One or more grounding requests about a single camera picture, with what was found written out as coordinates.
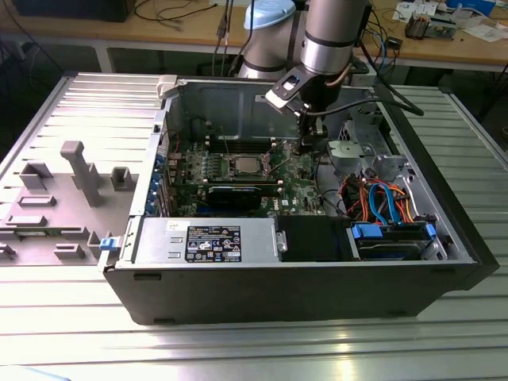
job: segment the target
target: cable on desk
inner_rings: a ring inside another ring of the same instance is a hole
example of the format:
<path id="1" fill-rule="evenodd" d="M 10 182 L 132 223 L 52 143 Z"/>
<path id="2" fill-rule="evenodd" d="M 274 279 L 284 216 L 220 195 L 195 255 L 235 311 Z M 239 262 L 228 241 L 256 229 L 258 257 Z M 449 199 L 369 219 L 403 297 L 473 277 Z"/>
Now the cable on desk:
<path id="1" fill-rule="evenodd" d="M 60 73 L 64 73 L 64 70 L 62 69 L 62 67 L 48 54 L 48 52 L 46 52 L 42 48 L 42 46 L 40 46 L 40 44 L 37 41 L 35 41 L 35 39 L 32 37 L 32 35 L 30 33 L 28 33 L 26 31 L 26 29 L 23 28 L 19 22 L 17 22 L 16 18 L 14 17 L 14 15 L 10 11 L 9 7 L 7 6 L 6 0 L 2 0 L 2 2 L 3 2 L 3 6 L 6 8 L 6 12 L 9 14 L 9 17 L 14 22 L 14 24 L 16 24 L 16 26 L 19 28 L 19 30 L 21 30 L 35 45 L 37 45 L 37 47 L 40 49 L 40 51 L 43 52 L 44 55 L 48 57 L 48 59 L 55 65 L 55 67 L 58 67 L 58 70 L 60 71 Z"/>
<path id="2" fill-rule="evenodd" d="M 188 0 L 187 3 L 182 5 L 182 6 L 171 6 L 171 7 L 164 8 L 163 10 L 159 10 L 157 8 L 157 0 L 152 0 L 153 13 L 157 17 L 162 17 L 162 13 L 163 12 L 166 12 L 168 10 L 181 10 L 181 9 L 186 8 L 187 6 L 189 6 L 191 3 L 192 3 L 192 1 Z M 181 22 L 180 20 L 173 20 L 173 21 L 158 20 L 158 23 L 161 24 L 161 25 L 167 26 L 168 28 L 173 28 L 177 32 L 183 32 L 184 29 L 181 26 L 178 26 L 178 23 L 180 23 L 180 22 Z"/>
<path id="3" fill-rule="evenodd" d="M 143 0 L 143 2 L 140 2 L 137 6 L 135 6 L 134 7 L 134 14 L 136 14 L 136 16 L 138 16 L 139 18 L 142 18 L 143 20 L 146 20 L 146 21 L 174 21 L 174 20 L 179 20 L 180 18 L 190 16 L 192 14 L 204 12 L 205 10 L 211 10 L 212 8 L 215 8 L 217 6 L 217 4 L 213 4 L 212 6 L 207 6 L 206 8 L 201 8 L 200 10 L 193 10 L 192 12 L 181 14 L 179 16 L 174 16 L 174 17 L 162 17 L 162 16 L 157 15 L 157 18 L 150 18 L 150 17 L 143 16 L 142 14 L 139 13 L 139 9 L 143 5 L 145 5 L 146 3 L 150 2 L 150 1 L 151 0 Z M 176 8 L 183 8 L 183 7 L 164 8 L 163 10 L 161 10 L 159 12 L 159 14 L 161 14 L 167 10 L 172 10 L 172 9 L 176 9 Z"/>
<path id="4" fill-rule="evenodd" d="M 251 19 L 250 19 L 251 25 L 250 25 L 250 30 L 248 31 L 247 40 L 244 42 L 243 45 L 241 45 L 240 51 L 238 52 L 237 56 L 231 63 L 231 67 L 229 68 L 229 71 L 228 71 L 228 77 L 230 77 L 231 74 L 233 73 L 233 70 L 235 70 L 235 67 L 238 65 L 238 60 L 240 59 L 240 57 L 241 57 L 242 53 L 244 52 L 245 48 L 247 47 L 248 43 L 251 42 L 252 34 L 254 33 L 254 2 L 255 2 L 255 0 L 251 0 Z"/>

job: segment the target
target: warning label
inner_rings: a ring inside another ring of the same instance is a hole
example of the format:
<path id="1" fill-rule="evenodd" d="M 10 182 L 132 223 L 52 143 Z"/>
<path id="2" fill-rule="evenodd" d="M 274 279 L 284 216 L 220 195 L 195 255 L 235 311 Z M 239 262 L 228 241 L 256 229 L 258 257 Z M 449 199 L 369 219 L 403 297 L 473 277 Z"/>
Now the warning label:
<path id="1" fill-rule="evenodd" d="M 189 263 L 241 262 L 240 226 L 189 226 L 185 260 Z"/>

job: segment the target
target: black cable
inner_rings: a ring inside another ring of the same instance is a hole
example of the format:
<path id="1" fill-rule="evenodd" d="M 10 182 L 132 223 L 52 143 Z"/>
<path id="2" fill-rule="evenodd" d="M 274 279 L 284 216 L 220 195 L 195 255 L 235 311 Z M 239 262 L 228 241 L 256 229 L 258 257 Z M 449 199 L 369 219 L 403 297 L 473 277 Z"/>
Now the black cable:
<path id="1" fill-rule="evenodd" d="M 387 105 L 397 106 L 397 107 L 400 107 L 401 109 L 408 111 L 412 114 L 416 114 L 415 110 L 413 110 L 411 107 L 409 107 L 403 103 L 391 100 L 391 99 L 367 98 L 367 99 L 361 99 L 359 101 L 354 101 L 354 102 L 348 103 L 347 105 L 337 107 L 336 109 L 325 110 L 325 111 L 320 111 L 320 112 L 316 112 L 316 113 L 309 112 L 309 113 L 307 113 L 307 115 L 310 117 L 325 117 L 327 115 L 340 113 L 341 111 L 345 111 L 345 110 L 350 109 L 354 106 L 359 106 L 359 105 L 363 105 L 364 103 L 373 103 L 373 102 L 381 102 L 381 103 L 384 103 Z"/>
<path id="2" fill-rule="evenodd" d="M 402 103 L 399 103 L 398 106 L 401 107 L 402 109 L 406 110 L 406 111 L 409 111 L 410 113 L 412 114 L 415 114 L 415 115 L 418 115 L 419 117 L 422 117 L 425 113 L 423 112 L 423 110 L 421 108 L 419 108 L 418 106 L 416 106 L 414 103 L 412 103 L 408 98 L 406 98 L 404 95 L 400 94 L 398 91 L 396 91 L 396 89 L 394 89 L 386 80 L 385 78 L 379 73 L 379 70 L 377 69 L 377 67 L 374 65 L 374 62 L 372 61 L 372 57 L 370 54 L 368 54 L 368 51 L 367 51 L 367 48 L 365 48 L 365 44 L 363 41 L 359 41 L 360 43 L 360 47 L 362 49 L 362 52 L 364 53 L 365 55 L 365 58 L 367 58 L 367 61 L 369 62 L 369 64 L 372 66 L 372 68 L 374 69 L 377 77 L 379 78 L 379 81 L 381 81 L 381 83 L 389 90 L 391 91 L 393 94 L 395 94 L 397 97 L 399 97 L 405 104 L 407 104 L 409 106 L 409 110 L 406 108 L 406 107 L 402 107 L 403 104 Z"/>
<path id="3" fill-rule="evenodd" d="M 24 61 L 18 60 L 18 59 L 16 58 L 16 56 L 14 56 L 14 54 L 13 54 L 13 53 L 12 53 L 12 52 L 11 52 L 11 51 L 10 51 L 10 50 L 9 50 L 9 49 L 8 49 L 8 48 L 4 45 L 4 44 L 3 44 L 3 41 L 2 41 L 2 38 L 1 38 L 1 37 L 0 37 L 0 48 L 4 49 L 4 50 L 7 52 L 7 54 L 9 54 L 9 56 L 10 56 L 10 57 L 9 57 L 9 59 L 11 59 L 11 60 L 12 60 L 12 61 L 13 61 L 13 62 L 17 65 L 17 69 L 19 70 L 19 72 L 20 72 L 20 74 L 21 74 L 21 76 L 22 76 L 22 77 L 27 78 L 27 79 L 30 79 L 30 78 L 31 78 L 32 80 L 36 80 L 37 82 L 39 82 L 39 83 L 41 83 L 41 84 L 45 85 L 46 87 L 48 87 L 48 88 L 50 88 L 50 89 L 52 89 L 52 88 L 54 87 L 53 85 L 50 85 L 49 83 L 47 83 L 47 82 L 43 81 L 43 80 L 42 80 L 42 79 L 40 79 L 40 78 L 37 78 L 37 77 L 36 77 L 36 76 L 34 76 L 34 75 L 30 75 L 30 76 L 28 76 L 27 74 L 25 74 L 25 73 L 23 72 L 23 67 L 22 67 L 22 65 L 21 65 L 21 64 L 23 64 L 23 62 L 24 62 Z"/>
<path id="4" fill-rule="evenodd" d="M 6 11 L 7 13 L 9 14 L 11 20 L 14 22 L 14 24 L 16 24 L 16 26 L 19 28 L 19 30 L 21 30 L 30 40 L 32 40 L 32 42 L 40 49 L 41 52 L 44 53 L 44 55 L 46 57 L 48 57 L 48 59 L 56 66 L 58 67 L 58 70 L 60 71 L 60 73 L 64 73 L 64 70 L 62 69 L 62 67 L 48 54 L 48 52 L 46 52 L 42 46 L 40 46 L 40 44 L 34 40 L 34 38 L 32 37 L 32 35 L 30 33 L 28 33 L 25 28 L 23 28 L 21 26 L 21 24 L 19 22 L 17 22 L 16 18 L 14 17 L 14 15 L 10 12 L 10 9 L 9 7 L 7 6 L 7 3 L 6 3 L 6 0 L 2 0 L 3 2 L 3 6 L 6 8 Z"/>
<path id="5" fill-rule="evenodd" d="M 337 214 L 341 215 L 341 216 L 345 216 L 344 212 L 339 208 L 337 207 L 337 205 L 334 205 L 333 202 L 331 202 L 330 200 L 328 200 L 326 197 L 325 197 L 325 194 L 329 193 L 329 192 L 333 192 L 333 191 L 336 191 L 338 192 L 339 190 L 338 189 L 328 189 L 326 190 L 325 192 L 321 192 L 321 189 L 319 187 L 319 183 L 318 183 L 318 173 L 319 173 L 319 164 L 321 163 L 321 158 L 326 154 L 326 152 L 323 152 L 319 158 L 317 159 L 317 165 L 316 165 L 316 171 L 314 172 L 314 184 L 316 185 L 316 190 L 317 192 L 319 193 L 319 195 L 321 196 L 321 199 L 326 202 L 328 205 L 330 205 L 336 212 Z"/>
<path id="6" fill-rule="evenodd" d="M 214 54 L 212 54 L 212 77 L 215 76 L 215 57 L 217 56 L 217 52 L 219 50 L 219 46 L 221 46 L 222 39 L 217 37 L 217 43 L 215 44 Z"/>
<path id="7" fill-rule="evenodd" d="M 492 85 L 491 93 L 487 96 L 485 102 L 483 103 L 483 106 L 481 110 L 478 112 L 478 119 L 482 121 L 489 111 L 491 111 L 492 107 L 494 107 L 495 103 L 498 101 L 499 96 L 504 91 L 504 88 L 506 87 L 506 83 L 503 85 L 499 85 L 502 77 L 505 75 L 506 70 L 508 69 L 508 63 L 506 63 L 505 67 L 502 69 L 501 73 L 499 74 L 498 78 L 495 80 L 494 84 Z"/>
<path id="8" fill-rule="evenodd" d="M 231 0 L 231 5 L 229 5 L 228 2 L 229 2 L 229 0 L 226 0 L 226 11 L 228 11 L 228 15 L 227 15 L 227 19 L 226 19 L 224 52 L 222 53 L 221 76 L 224 75 L 225 58 L 228 54 L 229 31 L 231 30 L 231 14 L 233 13 L 233 7 L 234 7 L 235 0 Z"/>
<path id="9" fill-rule="evenodd" d="M 201 8 L 200 10 L 193 10 L 192 12 L 181 14 L 181 15 L 175 16 L 175 17 L 162 17 L 162 16 L 160 16 L 158 18 L 150 18 L 150 17 L 143 16 L 142 14 L 139 13 L 139 9 L 144 4 L 146 4 L 147 2 L 150 2 L 150 1 L 151 0 L 143 0 L 143 2 L 140 2 L 137 6 L 135 6 L 134 7 L 134 14 L 136 14 L 136 16 L 138 16 L 139 18 L 142 18 L 143 20 L 146 20 L 146 21 L 173 21 L 173 20 L 178 20 L 179 18 L 184 18 L 184 17 L 190 16 L 191 14 L 195 14 L 195 13 L 199 13 L 199 12 L 204 12 L 205 10 L 211 10 L 212 8 L 215 8 L 217 6 L 217 4 L 213 4 L 212 6 L 208 6 L 206 8 Z M 176 8 L 179 8 L 179 7 L 164 8 L 163 10 L 161 10 L 159 12 L 159 14 L 163 13 L 166 10 L 171 10 L 171 9 L 176 9 Z"/>
<path id="10" fill-rule="evenodd" d="M 235 70 L 235 67 L 238 65 L 238 60 L 240 59 L 242 53 L 244 52 L 245 48 L 247 47 L 248 43 L 251 42 L 252 34 L 254 33 L 254 2 L 255 0 L 251 0 L 251 25 L 250 30 L 248 31 L 248 37 L 247 40 L 244 42 L 243 45 L 241 45 L 240 51 L 238 52 L 237 56 L 231 63 L 231 67 L 229 68 L 228 77 L 231 76 L 233 73 L 233 70 Z"/>

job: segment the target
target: blue latch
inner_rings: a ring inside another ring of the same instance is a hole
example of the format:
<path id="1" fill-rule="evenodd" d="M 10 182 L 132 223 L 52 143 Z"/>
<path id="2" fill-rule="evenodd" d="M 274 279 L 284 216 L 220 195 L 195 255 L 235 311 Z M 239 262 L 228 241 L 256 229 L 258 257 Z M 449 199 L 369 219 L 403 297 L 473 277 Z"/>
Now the blue latch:
<path id="1" fill-rule="evenodd" d="M 425 228 L 427 229 L 427 233 L 429 234 L 430 238 L 436 238 L 436 228 L 434 228 L 433 225 L 427 224 L 425 225 Z"/>
<path id="2" fill-rule="evenodd" d="M 116 252 L 117 250 L 120 250 L 123 239 L 124 236 L 102 238 L 98 248 L 101 250 Z"/>
<path id="3" fill-rule="evenodd" d="M 352 227 L 353 238 L 383 238 L 381 227 L 374 224 L 356 224 Z"/>

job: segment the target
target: black computer case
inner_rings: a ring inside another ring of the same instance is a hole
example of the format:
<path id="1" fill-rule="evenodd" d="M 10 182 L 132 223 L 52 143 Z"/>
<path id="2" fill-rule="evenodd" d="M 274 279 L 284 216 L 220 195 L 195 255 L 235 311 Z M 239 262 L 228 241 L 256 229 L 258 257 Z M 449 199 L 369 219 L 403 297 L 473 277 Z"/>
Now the black computer case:
<path id="1" fill-rule="evenodd" d="M 124 22 L 136 0 L 13 0 L 13 4 L 22 16 Z"/>

